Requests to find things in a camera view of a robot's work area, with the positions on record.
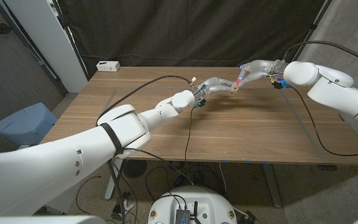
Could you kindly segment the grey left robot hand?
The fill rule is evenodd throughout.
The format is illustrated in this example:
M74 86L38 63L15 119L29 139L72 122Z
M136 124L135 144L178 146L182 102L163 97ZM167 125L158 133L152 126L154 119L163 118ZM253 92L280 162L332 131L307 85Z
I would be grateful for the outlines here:
M234 93L235 89L233 89L232 86L233 82L230 82L229 80L225 80L218 77L212 77L201 83L200 85L197 85L193 89L193 95L195 97L195 100L202 100L206 99L212 92L217 91L227 91L230 93Z

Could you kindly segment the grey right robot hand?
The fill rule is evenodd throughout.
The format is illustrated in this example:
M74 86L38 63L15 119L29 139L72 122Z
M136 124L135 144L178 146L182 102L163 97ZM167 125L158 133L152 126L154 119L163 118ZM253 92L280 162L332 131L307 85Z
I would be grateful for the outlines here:
M284 60L254 60L240 66L241 72L237 78L238 87L246 83L265 78L266 76L282 73L288 63Z

